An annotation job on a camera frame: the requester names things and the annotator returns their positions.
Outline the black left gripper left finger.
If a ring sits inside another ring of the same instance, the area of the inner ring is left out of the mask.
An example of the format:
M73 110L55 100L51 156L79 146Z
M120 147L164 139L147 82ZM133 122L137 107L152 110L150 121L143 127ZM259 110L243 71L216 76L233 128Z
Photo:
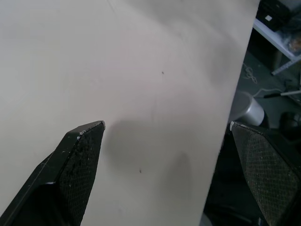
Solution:
M67 132L0 217L2 226L79 226L94 185L104 121Z

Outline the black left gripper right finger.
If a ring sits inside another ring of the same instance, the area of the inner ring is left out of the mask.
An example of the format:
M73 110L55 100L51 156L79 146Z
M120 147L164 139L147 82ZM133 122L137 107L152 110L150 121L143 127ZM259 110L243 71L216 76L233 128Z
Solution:
M270 226L301 224L301 129L231 122L246 182Z

